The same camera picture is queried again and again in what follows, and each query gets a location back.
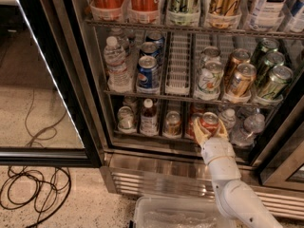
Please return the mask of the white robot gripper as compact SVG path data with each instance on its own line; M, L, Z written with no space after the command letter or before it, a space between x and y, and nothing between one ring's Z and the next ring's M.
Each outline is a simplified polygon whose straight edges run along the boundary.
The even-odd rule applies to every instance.
M210 164L217 159L228 159L233 162L236 160L234 148L228 141L229 134L222 120L218 120L216 137L209 139L210 133L200 128L198 118L193 121L193 132L198 145L201 147L200 153L206 164Z

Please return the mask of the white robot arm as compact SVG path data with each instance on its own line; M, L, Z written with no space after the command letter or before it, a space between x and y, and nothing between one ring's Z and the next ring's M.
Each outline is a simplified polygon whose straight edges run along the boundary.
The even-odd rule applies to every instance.
M228 219L239 219L248 228L283 228L254 190L241 179L236 154L224 124L220 123L212 136L196 118L193 121L193 131L211 175L220 213Z

